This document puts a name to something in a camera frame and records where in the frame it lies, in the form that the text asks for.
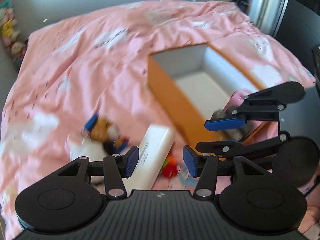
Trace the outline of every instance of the blue toy piece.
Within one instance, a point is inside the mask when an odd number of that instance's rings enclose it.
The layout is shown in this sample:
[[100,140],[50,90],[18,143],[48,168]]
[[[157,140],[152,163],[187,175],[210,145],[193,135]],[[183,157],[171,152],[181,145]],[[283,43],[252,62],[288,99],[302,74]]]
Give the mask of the blue toy piece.
[[118,147],[115,141],[115,143],[113,144],[113,149],[115,153],[120,154],[128,146],[128,142],[129,142],[128,140],[122,140],[121,145]]
[[84,130],[91,132],[94,126],[96,125],[98,118],[98,114],[95,114],[93,117],[91,117],[90,120],[85,124]]

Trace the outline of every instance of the white bottle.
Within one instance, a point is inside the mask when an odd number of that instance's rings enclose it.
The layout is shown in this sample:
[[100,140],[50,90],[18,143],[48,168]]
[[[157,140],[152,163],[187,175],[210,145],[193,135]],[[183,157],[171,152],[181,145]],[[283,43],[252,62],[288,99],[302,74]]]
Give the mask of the white bottle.
[[129,179],[122,179],[128,196],[133,189],[150,190],[175,139],[166,126],[149,126],[139,146],[139,161]]

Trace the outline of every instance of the bed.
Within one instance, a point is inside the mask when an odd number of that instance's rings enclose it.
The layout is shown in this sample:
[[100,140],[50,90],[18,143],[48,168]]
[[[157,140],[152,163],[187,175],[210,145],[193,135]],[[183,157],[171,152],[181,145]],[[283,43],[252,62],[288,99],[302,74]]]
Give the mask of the bed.
[[[140,144],[151,123],[172,127],[176,140],[171,154],[180,171],[171,180],[159,177],[154,189],[193,190],[196,180],[182,160],[185,141],[146,84],[147,56],[206,42],[261,88],[286,81],[314,85],[297,58],[229,2],[137,2],[33,32],[2,114],[0,203],[6,239],[21,231],[16,196],[69,162],[68,137],[80,133],[95,113],[116,123],[130,145]],[[227,73],[222,76],[230,82]],[[245,87],[240,83],[235,88]],[[272,136],[272,127],[260,133]],[[229,178],[219,178],[217,193],[228,184]]]

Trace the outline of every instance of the stuffed animal collection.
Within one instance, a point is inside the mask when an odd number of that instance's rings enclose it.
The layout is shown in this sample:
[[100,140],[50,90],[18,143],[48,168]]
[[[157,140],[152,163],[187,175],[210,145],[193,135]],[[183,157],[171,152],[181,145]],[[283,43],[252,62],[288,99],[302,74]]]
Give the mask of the stuffed animal collection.
[[19,41],[20,30],[11,0],[0,0],[0,34],[7,51],[12,55],[13,61],[20,66],[27,51],[25,43]]

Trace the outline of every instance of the ridged black surface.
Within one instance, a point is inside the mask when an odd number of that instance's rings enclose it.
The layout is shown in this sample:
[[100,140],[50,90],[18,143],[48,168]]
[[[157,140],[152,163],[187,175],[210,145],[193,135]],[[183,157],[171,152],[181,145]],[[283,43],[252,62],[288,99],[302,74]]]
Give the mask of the ridged black surface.
[[292,231],[282,236],[256,236],[225,221],[216,207],[190,196],[189,191],[133,191],[120,201],[111,201],[97,220],[62,235],[24,231],[17,240],[303,240]]

